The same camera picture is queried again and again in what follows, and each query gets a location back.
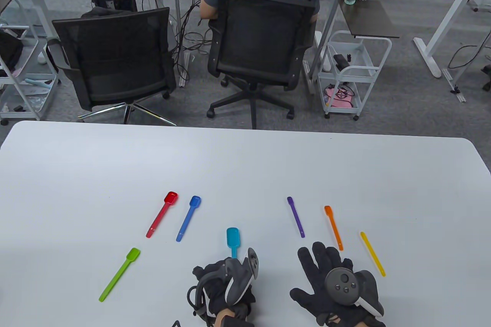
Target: white cart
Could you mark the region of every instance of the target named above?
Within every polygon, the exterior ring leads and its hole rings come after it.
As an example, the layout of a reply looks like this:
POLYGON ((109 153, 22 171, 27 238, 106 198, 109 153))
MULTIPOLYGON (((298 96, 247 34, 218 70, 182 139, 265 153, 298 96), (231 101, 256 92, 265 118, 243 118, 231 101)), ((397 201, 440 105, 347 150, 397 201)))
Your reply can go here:
POLYGON ((0 77, 0 85, 5 85, 5 90, 0 96, 0 122, 3 126, 8 124, 9 119, 41 120, 58 84, 58 73, 39 41, 35 28, 19 0, 14 1, 28 25, 0 25, 2 30, 21 32, 17 38, 23 43, 19 62, 12 70, 0 57, 0 66, 7 74, 6 77, 0 77), (26 37, 29 32, 32 38, 26 37), (46 58, 51 73, 29 73, 33 64, 37 62, 39 53, 46 58))
POLYGON ((368 99, 368 96, 370 96, 370 92, 372 92, 372 88, 377 81, 377 77, 379 76, 380 71, 382 70, 382 67, 387 60, 387 56, 389 55, 392 48, 392 42, 389 38, 369 36, 357 36, 355 40, 358 40, 358 42, 355 43, 342 43, 333 41, 333 39, 336 38, 337 35, 341 34, 351 35, 351 32, 336 31, 328 39, 328 55, 326 57, 330 58, 330 63, 332 67, 330 69, 330 72, 321 71, 318 75, 321 102, 325 112, 325 118, 329 118, 329 113, 331 112, 354 113, 353 120, 356 121, 358 120, 361 111, 363 110, 363 107, 365 106, 365 103, 368 99), (365 47, 364 42, 368 39, 377 41, 382 40, 387 44, 387 48, 384 56, 382 57, 382 61, 378 66, 373 65, 372 59, 370 58, 370 55, 368 54, 368 51, 365 47), (347 55, 351 55, 351 62, 349 63, 350 66, 342 69, 342 71, 339 71, 339 69, 336 67, 334 55, 337 54, 341 54, 345 58, 347 58, 347 55), (368 86, 367 92, 365 92, 364 95, 360 95, 360 93, 358 92, 358 88, 356 86, 358 83, 370 84, 368 86), (332 96, 330 98, 325 97, 326 88, 332 85, 334 85, 332 96), (353 96, 351 97, 350 101, 350 107, 333 106, 336 105, 336 100, 341 101, 341 99, 338 99, 338 97, 336 97, 340 86, 345 86, 347 87, 346 89, 348 91, 353 92, 353 96))

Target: black glove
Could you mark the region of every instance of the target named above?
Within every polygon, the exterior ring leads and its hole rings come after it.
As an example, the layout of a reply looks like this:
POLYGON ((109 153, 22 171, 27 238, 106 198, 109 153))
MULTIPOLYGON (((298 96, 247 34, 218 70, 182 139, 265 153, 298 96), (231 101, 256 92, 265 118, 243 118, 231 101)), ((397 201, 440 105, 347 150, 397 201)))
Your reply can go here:
POLYGON ((329 271, 337 267, 344 267, 353 271, 351 259, 345 258, 341 262, 341 257, 336 248, 331 246, 326 248, 320 242, 312 245, 312 252, 319 267, 315 265, 309 250, 305 247, 298 250, 298 258, 305 275, 312 285, 314 294, 309 295, 305 291, 295 288, 290 290, 290 297, 300 304, 302 308, 312 313, 319 325, 324 325, 325 323, 339 327, 354 327, 360 322, 365 322, 370 327, 385 327, 382 322, 376 320, 361 306, 342 306, 333 301, 328 295, 324 287, 324 280, 329 271), (334 316, 340 318, 341 321, 338 324, 333 323, 334 316))
MULTIPOLYGON (((193 274, 196 278, 201 280, 203 276, 207 273, 217 271, 221 265, 225 263, 225 260, 218 261, 214 264, 209 264, 202 269, 201 267, 195 267, 193 269, 193 274)), ((208 304, 208 310, 210 313, 216 315, 223 309, 230 309, 236 314, 236 318, 245 319, 250 313, 250 305, 256 302, 256 298, 252 295, 251 285, 246 290, 242 299, 239 300, 234 306, 228 306, 225 301, 225 291, 227 289, 227 284, 223 283, 219 279, 210 280, 205 284, 205 292, 210 299, 208 304)))

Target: floor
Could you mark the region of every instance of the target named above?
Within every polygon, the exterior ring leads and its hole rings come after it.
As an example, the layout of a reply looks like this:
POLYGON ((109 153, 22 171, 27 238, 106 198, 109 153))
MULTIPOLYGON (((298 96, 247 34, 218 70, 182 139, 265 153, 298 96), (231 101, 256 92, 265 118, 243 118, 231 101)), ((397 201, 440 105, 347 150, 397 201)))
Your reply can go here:
MULTIPOLYGON (((29 0, 21 0, 29 8, 29 0)), ((191 0, 181 0, 182 9, 189 7, 191 0)), ((393 23, 403 34, 395 40, 392 52, 380 74, 361 118, 355 122, 348 115, 333 115, 324 119, 319 96, 310 96, 305 82, 300 81, 292 92, 271 87, 269 92, 295 105, 294 120, 286 119, 281 108, 258 103, 258 128, 270 130, 316 131, 360 134, 398 134, 419 136, 454 136, 467 138, 474 143, 482 158, 491 167, 491 95, 481 87, 489 78, 479 71, 486 64, 487 53, 477 57, 460 83, 467 103, 459 103, 449 92, 444 79, 435 79, 417 52, 412 38, 419 36, 426 42, 443 19, 454 0, 380 0, 393 23)), ((46 0, 54 18, 79 17, 91 9, 90 0, 46 0)), ((173 0, 165 0, 173 11, 173 0)), ((318 29, 322 29, 330 0, 321 1, 318 29)), ((143 6, 149 8, 147 0, 143 6)), ((29 13, 39 23, 34 12, 29 13)), ((2 18, 14 23, 18 19, 14 6, 8 8, 2 18)), ((437 51, 435 59, 446 66, 454 52, 465 44, 479 44, 489 32, 491 14, 474 13, 466 7, 437 51)), ((206 24, 198 26, 198 11, 189 22, 189 31, 204 33, 206 24)), ((345 29, 341 17, 336 19, 335 29, 345 29)), ((377 45, 373 48, 377 54, 377 45)), ((469 59, 471 48, 462 50, 454 60, 463 64, 469 59)), ((214 120, 206 117, 209 104, 235 92, 235 87, 223 88, 219 80, 207 73, 207 56, 193 52, 194 60, 189 66, 191 81, 183 89, 173 92, 169 100, 153 97, 144 105, 173 120, 179 126, 250 129, 250 111, 247 102, 236 103, 216 110, 214 120)), ((312 58, 312 51, 307 52, 312 58)), ((83 113, 70 82, 63 81, 49 109, 46 119, 63 122, 76 121, 83 113)), ((91 122, 120 123, 122 111, 91 119, 91 122)), ((131 124, 160 124, 158 120, 134 112, 131 124)), ((12 124, 0 127, 0 143, 5 139, 12 124)))

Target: chair backrest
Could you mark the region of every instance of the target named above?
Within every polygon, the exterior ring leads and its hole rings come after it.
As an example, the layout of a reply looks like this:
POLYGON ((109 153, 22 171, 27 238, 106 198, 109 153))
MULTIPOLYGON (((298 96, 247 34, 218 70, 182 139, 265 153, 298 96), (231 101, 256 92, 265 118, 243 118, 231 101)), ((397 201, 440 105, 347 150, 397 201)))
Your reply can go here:
POLYGON ((208 71, 296 86, 313 12, 309 1, 219 0, 208 71))
POLYGON ((175 89, 168 16, 160 8, 53 21, 82 108, 175 89))

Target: office chair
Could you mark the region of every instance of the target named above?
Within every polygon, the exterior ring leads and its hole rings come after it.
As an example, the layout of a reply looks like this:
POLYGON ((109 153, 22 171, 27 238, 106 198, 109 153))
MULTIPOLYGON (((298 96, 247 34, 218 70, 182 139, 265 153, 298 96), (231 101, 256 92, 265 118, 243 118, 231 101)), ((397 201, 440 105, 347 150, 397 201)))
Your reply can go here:
POLYGON ((124 108, 124 124, 136 109, 176 125, 140 105, 159 93, 168 99, 176 87, 168 17, 169 8, 159 8, 53 21, 59 40, 50 39, 48 47, 55 64, 73 82, 81 108, 92 111, 94 106, 116 103, 81 115, 80 120, 124 108))
POLYGON ((285 0, 219 0, 218 18, 208 25, 213 40, 208 71, 225 74, 223 87, 232 83, 242 92, 210 105, 215 108, 249 99, 252 128, 256 129, 256 100, 288 110, 292 120, 295 109, 262 91, 264 85, 280 85, 285 91, 297 87, 303 54, 312 46, 315 23, 310 23, 314 2, 285 0))

